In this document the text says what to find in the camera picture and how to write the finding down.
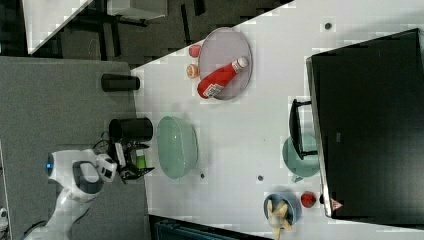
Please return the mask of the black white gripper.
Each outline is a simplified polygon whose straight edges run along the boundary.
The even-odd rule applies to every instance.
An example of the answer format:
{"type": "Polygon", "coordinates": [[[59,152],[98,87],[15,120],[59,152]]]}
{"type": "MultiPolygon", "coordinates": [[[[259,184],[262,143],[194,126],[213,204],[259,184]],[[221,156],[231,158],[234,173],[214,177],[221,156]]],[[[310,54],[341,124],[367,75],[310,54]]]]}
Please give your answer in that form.
{"type": "Polygon", "coordinates": [[[131,161],[131,158],[126,155],[125,151],[130,153],[132,151],[140,150],[140,149],[148,149],[149,145],[142,142],[128,142],[124,147],[121,143],[115,142],[115,155],[118,162],[118,173],[123,182],[127,180],[137,180],[147,173],[150,173],[154,170],[154,167],[149,168],[137,168],[131,161]]]}

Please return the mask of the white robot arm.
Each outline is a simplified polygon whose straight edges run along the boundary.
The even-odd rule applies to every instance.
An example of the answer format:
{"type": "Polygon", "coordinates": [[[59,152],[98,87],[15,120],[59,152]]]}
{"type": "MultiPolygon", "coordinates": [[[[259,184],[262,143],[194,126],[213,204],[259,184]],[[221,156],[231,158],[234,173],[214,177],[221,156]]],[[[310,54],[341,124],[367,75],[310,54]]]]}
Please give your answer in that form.
{"type": "Polygon", "coordinates": [[[120,143],[115,143],[111,150],[93,147],[52,152],[45,168],[48,179],[62,189],[51,217],[33,224],[22,240],[70,240],[73,224],[87,214],[105,183],[111,183],[116,175],[126,183],[153,170],[139,168],[127,159],[120,143]]]}

